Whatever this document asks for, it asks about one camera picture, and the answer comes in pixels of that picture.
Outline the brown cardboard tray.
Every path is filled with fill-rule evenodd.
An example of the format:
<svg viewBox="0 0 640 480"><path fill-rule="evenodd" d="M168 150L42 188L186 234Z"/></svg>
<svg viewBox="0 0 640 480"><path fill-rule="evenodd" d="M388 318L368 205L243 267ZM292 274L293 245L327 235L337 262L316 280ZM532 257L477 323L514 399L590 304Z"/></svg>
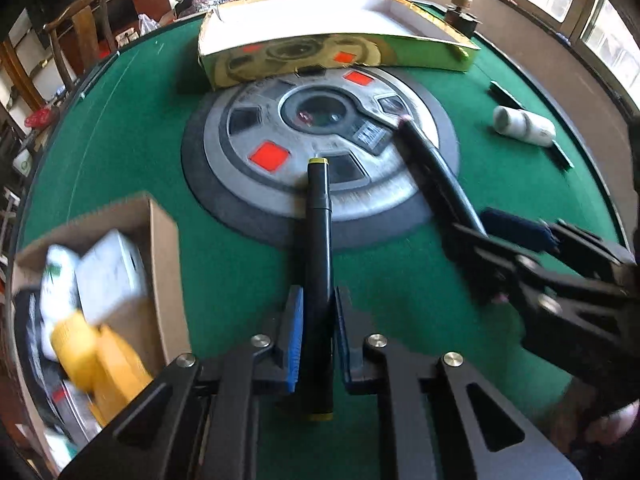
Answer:
<svg viewBox="0 0 640 480"><path fill-rule="evenodd" d="M55 472L191 350L178 228L149 194L30 243L11 292L18 382Z"/></svg>

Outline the black marker yellow cap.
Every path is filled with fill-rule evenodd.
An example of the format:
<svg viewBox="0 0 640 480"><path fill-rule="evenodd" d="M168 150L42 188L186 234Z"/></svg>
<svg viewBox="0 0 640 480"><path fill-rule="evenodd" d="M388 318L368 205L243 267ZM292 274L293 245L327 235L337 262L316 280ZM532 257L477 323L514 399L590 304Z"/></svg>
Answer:
<svg viewBox="0 0 640 480"><path fill-rule="evenodd" d="M306 273L304 333L299 387L309 419L322 422L333 413L332 207L329 162L307 165Z"/></svg>

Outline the white square box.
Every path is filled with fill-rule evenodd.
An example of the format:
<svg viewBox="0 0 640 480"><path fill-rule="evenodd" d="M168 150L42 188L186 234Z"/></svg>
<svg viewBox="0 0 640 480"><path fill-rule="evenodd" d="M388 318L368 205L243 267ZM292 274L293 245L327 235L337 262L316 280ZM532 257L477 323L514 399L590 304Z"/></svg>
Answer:
<svg viewBox="0 0 640 480"><path fill-rule="evenodd" d="M108 231L80 258L75 275L81 310L91 325L148 296L140 250L119 230Z"/></svg>

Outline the round grey table centre panel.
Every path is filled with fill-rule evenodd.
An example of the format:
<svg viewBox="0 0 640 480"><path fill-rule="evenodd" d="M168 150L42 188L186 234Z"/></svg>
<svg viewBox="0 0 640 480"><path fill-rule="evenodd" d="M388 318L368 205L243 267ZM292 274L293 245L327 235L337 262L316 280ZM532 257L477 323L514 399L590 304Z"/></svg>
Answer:
<svg viewBox="0 0 640 480"><path fill-rule="evenodd" d="M186 183L219 222L291 247L305 217L308 162L326 159L336 249L403 236L431 220L424 180L393 127L412 118L452 171L459 142L446 110L405 70L283 75L210 92L186 124Z"/></svg>

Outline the white bottle green label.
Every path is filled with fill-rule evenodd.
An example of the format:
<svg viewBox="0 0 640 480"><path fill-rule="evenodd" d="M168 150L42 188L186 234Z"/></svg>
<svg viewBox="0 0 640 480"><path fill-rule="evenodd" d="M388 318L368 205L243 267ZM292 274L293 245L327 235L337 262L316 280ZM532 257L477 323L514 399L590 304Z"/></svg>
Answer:
<svg viewBox="0 0 640 480"><path fill-rule="evenodd" d="M43 355L56 361L51 344L55 325L79 309L75 271L80 258L72 250L51 245L40 284L41 349Z"/></svg>

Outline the gold white box lid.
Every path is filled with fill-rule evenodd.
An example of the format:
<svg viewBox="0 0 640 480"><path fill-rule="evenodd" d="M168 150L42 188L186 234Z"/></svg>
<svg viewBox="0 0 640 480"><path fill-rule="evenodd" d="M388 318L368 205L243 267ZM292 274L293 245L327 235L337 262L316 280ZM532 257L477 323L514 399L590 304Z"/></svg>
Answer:
<svg viewBox="0 0 640 480"><path fill-rule="evenodd" d="M198 33L215 89L320 68L466 72L478 50L409 0L238 0L209 11Z"/></svg>

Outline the black foil pouch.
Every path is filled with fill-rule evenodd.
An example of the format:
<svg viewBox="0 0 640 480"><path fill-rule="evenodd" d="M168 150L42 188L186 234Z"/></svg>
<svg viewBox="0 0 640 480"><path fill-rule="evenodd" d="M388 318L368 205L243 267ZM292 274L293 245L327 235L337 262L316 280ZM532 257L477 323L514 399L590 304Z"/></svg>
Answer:
<svg viewBox="0 0 640 480"><path fill-rule="evenodd" d="M24 382L43 422L71 436L88 436L88 396L75 387L58 361L42 351L40 290L27 286L14 296L14 337Z"/></svg>

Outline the white bottle red label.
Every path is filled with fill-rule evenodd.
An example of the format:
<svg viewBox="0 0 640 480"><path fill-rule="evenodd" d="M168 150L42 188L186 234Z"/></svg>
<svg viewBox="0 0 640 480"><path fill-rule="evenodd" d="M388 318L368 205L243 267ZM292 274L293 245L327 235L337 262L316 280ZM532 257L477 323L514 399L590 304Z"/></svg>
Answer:
<svg viewBox="0 0 640 480"><path fill-rule="evenodd" d="M553 122L527 110L497 106L492 113L492 125L502 136L543 148L548 148L555 141Z"/></svg>

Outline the black marker pink cap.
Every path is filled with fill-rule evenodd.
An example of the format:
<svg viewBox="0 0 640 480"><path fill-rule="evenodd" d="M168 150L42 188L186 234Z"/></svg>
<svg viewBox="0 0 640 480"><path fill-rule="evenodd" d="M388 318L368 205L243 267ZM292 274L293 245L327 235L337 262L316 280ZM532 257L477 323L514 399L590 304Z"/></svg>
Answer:
<svg viewBox="0 0 640 480"><path fill-rule="evenodd" d="M401 137L419 167L431 178L442 200L447 204L451 217L467 229L486 236L483 222L456 176L426 134L409 118L401 118L397 127Z"/></svg>

